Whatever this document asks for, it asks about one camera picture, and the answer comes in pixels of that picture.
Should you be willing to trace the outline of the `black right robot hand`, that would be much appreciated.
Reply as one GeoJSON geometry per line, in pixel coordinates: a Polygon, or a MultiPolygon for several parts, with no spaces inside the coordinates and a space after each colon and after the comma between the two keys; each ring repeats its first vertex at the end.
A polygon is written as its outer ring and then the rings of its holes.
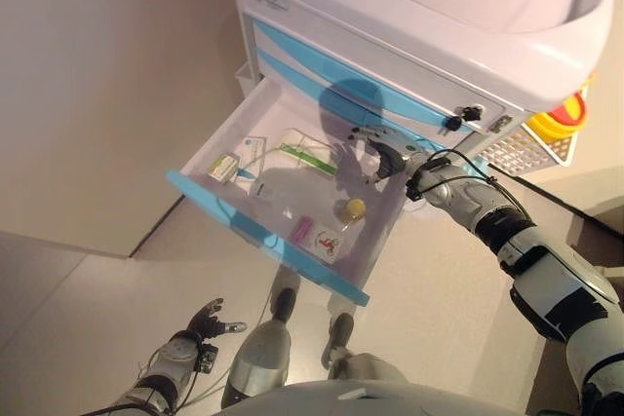
{"type": "Polygon", "coordinates": [[[428,157],[427,150],[415,139],[387,126],[354,127],[349,139],[362,140],[379,157],[376,171],[366,176],[369,184],[397,174],[413,175],[428,157]]]}

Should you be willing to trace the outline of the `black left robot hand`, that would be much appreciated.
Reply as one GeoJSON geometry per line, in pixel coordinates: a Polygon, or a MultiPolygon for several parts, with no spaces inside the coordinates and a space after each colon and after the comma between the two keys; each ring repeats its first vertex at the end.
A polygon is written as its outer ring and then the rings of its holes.
{"type": "Polygon", "coordinates": [[[212,339],[223,334],[245,332],[248,326],[244,322],[223,322],[219,320],[216,314],[222,309],[223,303],[223,298],[210,301],[192,317],[187,329],[196,333],[202,339],[212,339]]]}

